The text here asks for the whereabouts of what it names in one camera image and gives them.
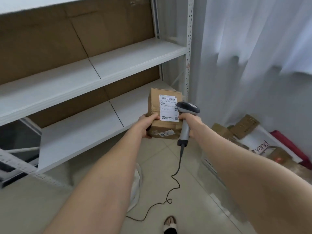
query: foot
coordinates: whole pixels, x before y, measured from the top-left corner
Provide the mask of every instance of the foot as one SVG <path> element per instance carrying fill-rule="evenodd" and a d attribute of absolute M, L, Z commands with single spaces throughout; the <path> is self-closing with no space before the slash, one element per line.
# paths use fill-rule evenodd
<path fill-rule="evenodd" d="M 169 216 L 166 218 L 163 224 L 163 231 L 165 232 L 168 228 L 174 228 L 177 230 L 177 220 L 174 216 Z"/>

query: person's right hand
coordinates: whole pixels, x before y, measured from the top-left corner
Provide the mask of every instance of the person's right hand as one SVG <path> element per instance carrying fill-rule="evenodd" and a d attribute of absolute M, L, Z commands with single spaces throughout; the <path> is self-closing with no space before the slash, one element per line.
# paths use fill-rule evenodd
<path fill-rule="evenodd" d="M 194 116 L 190 113 L 182 113 L 179 116 L 179 119 L 186 120 L 190 127 L 190 137 L 196 139 L 198 132 L 201 130 L 201 127 L 204 125 L 202 123 L 201 118 L 198 116 Z"/>

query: person's left arm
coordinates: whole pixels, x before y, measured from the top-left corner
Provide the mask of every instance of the person's left arm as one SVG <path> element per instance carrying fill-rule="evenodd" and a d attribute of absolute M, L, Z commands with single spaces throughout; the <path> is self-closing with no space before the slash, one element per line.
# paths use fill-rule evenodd
<path fill-rule="evenodd" d="M 158 114 L 142 116 L 87 173 L 44 234 L 117 234 L 125 219 L 136 157 Z"/>

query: black pants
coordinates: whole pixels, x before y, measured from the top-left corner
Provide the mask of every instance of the black pants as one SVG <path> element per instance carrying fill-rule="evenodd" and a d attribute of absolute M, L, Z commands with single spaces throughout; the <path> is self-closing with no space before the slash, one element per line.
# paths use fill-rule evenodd
<path fill-rule="evenodd" d="M 177 234 L 177 231 L 174 228 L 168 228 L 164 234 Z"/>

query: hand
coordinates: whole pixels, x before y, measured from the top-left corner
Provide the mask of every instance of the hand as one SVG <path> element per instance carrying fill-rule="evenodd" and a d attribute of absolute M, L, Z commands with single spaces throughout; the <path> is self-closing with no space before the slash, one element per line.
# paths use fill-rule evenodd
<path fill-rule="evenodd" d="M 133 128 L 138 130 L 142 134 L 142 138 L 151 139 L 150 136 L 147 135 L 146 129 L 152 124 L 154 120 L 159 120 L 160 117 L 157 113 L 146 117 L 146 114 L 139 117 L 138 121 L 133 125 Z"/>
<path fill-rule="evenodd" d="M 198 131 L 204 125 L 204 123 L 201 121 L 201 118 L 190 113 L 182 113 L 179 116 L 179 119 L 186 120 L 190 127 L 190 137 L 196 139 Z"/>

